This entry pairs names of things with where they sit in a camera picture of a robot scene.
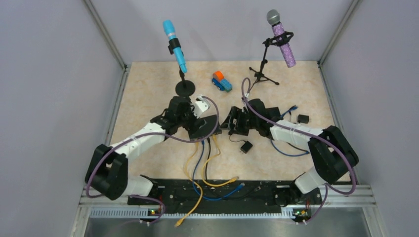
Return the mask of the small black wall plug adapter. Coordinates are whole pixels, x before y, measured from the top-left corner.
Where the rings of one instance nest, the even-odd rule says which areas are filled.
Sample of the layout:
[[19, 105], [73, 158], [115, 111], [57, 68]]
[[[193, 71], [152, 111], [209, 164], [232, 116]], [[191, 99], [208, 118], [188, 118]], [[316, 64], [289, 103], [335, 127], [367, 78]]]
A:
[[231, 138], [232, 135], [234, 135], [232, 132], [228, 132], [228, 136], [229, 136], [230, 142], [233, 142], [233, 143], [242, 143], [242, 145], [240, 147], [240, 151], [243, 154], [247, 154], [253, 148], [253, 143], [251, 143], [250, 141], [244, 140], [244, 139], [233, 140]]

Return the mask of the aluminium frame rail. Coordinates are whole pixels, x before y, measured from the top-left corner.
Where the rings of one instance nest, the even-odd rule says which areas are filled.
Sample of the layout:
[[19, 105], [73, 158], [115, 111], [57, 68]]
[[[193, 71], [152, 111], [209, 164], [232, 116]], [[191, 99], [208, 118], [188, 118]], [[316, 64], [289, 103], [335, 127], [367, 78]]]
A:
[[372, 189], [360, 185], [351, 196], [320, 188], [323, 206], [311, 204], [312, 220], [297, 223], [305, 205], [275, 205], [267, 200], [194, 201], [166, 196], [166, 209], [155, 202], [130, 205], [127, 196], [110, 201], [82, 195], [70, 235], [73, 237], [386, 237]]

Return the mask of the purple glitter microphone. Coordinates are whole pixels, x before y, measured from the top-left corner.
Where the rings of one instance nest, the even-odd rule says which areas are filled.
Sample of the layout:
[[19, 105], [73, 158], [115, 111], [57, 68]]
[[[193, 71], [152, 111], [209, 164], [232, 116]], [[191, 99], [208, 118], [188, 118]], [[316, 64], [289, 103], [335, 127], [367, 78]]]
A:
[[296, 61], [289, 44], [293, 37], [292, 32], [286, 32], [280, 19], [280, 14], [277, 10], [272, 9], [266, 14], [267, 22], [270, 24], [274, 34], [272, 39], [273, 45], [279, 46], [284, 61], [288, 68], [292, 68], [296, 65]]

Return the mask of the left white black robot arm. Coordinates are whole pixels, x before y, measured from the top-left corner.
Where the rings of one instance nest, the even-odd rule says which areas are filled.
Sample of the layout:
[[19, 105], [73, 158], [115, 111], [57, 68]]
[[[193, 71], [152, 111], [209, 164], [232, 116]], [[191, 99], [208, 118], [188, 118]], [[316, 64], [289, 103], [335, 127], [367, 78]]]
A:
[[207, 96], [200, 95], [195, 102], [189, 97], [174, 96], [160, 115], [133, 135], [110, 146], [97, 146], [85, 175], [86, 196], [116, 200], [123, 195], [139, 195], [146, 204], [155, 203], [159, 194], [153, 182], [144, 176], [129, 175], [129, 166], [134, 159], [168, 138], [186, 142], [175, 137], [175, 133], [180, 127], [192, 130], [211, 107], [218, 108]]

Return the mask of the small black ribbed network switch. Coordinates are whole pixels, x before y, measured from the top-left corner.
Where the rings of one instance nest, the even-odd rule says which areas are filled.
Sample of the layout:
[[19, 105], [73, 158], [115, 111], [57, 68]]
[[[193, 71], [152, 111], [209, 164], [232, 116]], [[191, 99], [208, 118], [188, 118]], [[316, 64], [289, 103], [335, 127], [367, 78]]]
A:
[[271, 108], [267, 108], [267, 115], [268, 115], [268, 119], [274, 122], [277, 122], [279, 120], [282, 119], [281, 113], [279, 111], [278, 107], [271, 107]]

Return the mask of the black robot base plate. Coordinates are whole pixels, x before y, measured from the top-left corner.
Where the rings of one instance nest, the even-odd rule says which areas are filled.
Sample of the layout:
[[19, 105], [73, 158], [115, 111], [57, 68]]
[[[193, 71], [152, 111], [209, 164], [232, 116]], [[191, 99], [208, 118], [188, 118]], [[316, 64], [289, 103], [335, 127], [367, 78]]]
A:
[[[297, 206], [295, 214], [322, 203], [320, 190], [302, 195], [291, 189], [291, 181], [239, 180], [233, 184], [213, 188], [197, 181], [203, 197], [195, 214], [264, 214], [280, 213]], [[151, 200], [128, 198], [128, 205], [152, 205], [162, 202], [166, 214], [183, 214], [195, 206], [200, 190], [188, 179], [156, 179]]]

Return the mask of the black tripod microphone stand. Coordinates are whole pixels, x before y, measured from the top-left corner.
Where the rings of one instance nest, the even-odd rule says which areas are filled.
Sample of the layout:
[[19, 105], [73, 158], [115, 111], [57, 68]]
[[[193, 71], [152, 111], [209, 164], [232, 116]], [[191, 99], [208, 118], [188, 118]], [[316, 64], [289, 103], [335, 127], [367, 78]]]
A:
[[268, 51], [269, 46], [272, 46], [272, 45], [276, 46], [276, 47], [284, 46], [286, 43], [290, 42], [290, 40], [292, 39], [293, 36], [294, 36], [293, 32], [285, 31], [284, 33], [280, 34], [279, 36], [274, 36], [273, 38], [267, 38], [262, 43], [265, 46], [265, 50], [264, 50], [263, 58], [260, 62], [259, 70], [257, 71], [255, 69], [253, 69], [252, 67], [249, 67], [249, 70], [254, 72], [255, 81], [253, 82], [253, 84], [248, 89], [248, 93], [253, 89], [255, 84], [260, 83], [260, 82], [270, 81], [270, 82], [274, 83], [275, 85], [280, 85], [279, 82], [268, 78], [263, 73], [263, 69], [264, 69], [265, 65], [268, 63], [268, 60], [266, 59], [267, 51]]

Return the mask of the orange blue toy truck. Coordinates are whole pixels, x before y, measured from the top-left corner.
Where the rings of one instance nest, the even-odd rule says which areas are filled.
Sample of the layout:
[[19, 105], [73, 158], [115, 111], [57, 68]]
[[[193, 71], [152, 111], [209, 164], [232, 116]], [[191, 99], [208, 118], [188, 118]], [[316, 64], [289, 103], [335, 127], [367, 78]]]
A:
[[224, 77], [221, 71], [214, 72], [211, 81], [220, 91], [230, 92], [233, 89], [232, 84]]

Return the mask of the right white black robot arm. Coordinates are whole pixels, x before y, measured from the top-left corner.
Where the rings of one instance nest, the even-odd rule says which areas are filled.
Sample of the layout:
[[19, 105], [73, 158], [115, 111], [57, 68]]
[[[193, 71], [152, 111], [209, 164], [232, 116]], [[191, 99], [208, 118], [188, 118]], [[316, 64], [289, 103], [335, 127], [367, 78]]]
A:
[[351, 177], [352, 186], [356, 186], [353, 168], [359, 158], [336, 126], [319, 129], [292, 123], [283, 119], [279, 108], [267, 108], [260, 99], [252, 99], [246, 101], [243, 108], [231, 107], [221, 129], [243, 136], [254, 129], [269, 140], [283, 141], [308, 151], [313, 167], [291, 184], [290, 198], [295, 203], [304, 203], [312, 190], [331, 185], [346, 173]]

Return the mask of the large black network switch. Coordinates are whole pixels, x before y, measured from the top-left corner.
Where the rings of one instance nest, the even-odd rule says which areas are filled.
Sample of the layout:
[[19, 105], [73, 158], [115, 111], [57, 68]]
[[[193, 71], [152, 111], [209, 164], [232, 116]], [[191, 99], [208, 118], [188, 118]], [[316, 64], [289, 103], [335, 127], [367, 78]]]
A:
[[188, 129], [189, 139], [191, 141], [201, 140], [208, 135], [221, 134], [220, 124], [217, 115], [206, 116], [197, 119]]

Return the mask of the cyan microphone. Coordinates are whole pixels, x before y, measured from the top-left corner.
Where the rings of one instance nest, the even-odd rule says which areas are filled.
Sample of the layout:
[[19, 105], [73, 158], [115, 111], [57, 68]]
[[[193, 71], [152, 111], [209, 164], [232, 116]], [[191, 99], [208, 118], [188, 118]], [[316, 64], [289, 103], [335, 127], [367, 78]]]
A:
[[181, 49], [180, 41], [176, 36], [176, 31], [173, 23], [170, 20], [165, 20], [163, 22], [163, 29], [168, 38], [169, 42], [169, 51], [176, 58], [176, 61], [179, 65], [180, 70], [185, 74], [187, 73], [186, 62], [184, 55]]

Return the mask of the black round-base microphone stand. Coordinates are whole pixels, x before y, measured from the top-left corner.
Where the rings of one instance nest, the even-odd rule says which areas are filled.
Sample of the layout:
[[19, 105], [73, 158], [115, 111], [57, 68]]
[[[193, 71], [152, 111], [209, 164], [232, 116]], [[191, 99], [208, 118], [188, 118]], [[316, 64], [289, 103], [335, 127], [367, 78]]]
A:
[[195, 84], [192, 81], [185, 79], [185, 74], [181, 69], [179, 69], [179, 76], [181, 81], [175, 87], [176, 94], [181, 97], [193, 95], [196, 90]]

